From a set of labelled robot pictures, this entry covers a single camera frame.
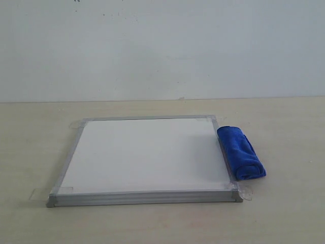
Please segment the blue cloth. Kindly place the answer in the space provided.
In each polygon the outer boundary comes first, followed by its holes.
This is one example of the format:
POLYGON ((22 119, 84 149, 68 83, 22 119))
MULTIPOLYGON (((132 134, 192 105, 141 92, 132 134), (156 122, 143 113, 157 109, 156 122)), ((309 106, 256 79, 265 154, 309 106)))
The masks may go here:
POLYGON ((220 127, 217 135, 236 180, 250 180, 266 176, 264 166, 240 128, 220 127))

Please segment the clear tape front right corner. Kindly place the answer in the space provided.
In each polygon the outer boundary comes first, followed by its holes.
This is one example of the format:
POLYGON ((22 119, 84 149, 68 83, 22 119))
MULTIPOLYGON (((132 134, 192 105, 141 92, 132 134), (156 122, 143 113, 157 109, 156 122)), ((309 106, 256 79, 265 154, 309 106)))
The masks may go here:
POLYGON ((232 182, 229 184, 231 197, 235 202, 251 201, 253 197, 253 190, 250 186, 245 186, 239 182, 232 182))

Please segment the white board with aluminium frame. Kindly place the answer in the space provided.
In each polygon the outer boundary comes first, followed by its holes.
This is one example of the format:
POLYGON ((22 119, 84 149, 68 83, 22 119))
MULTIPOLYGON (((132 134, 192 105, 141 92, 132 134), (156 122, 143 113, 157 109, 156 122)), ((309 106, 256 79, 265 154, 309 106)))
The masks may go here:
POLYGON ((214 115, 85 118, 47 207, 242 202, 214 115))

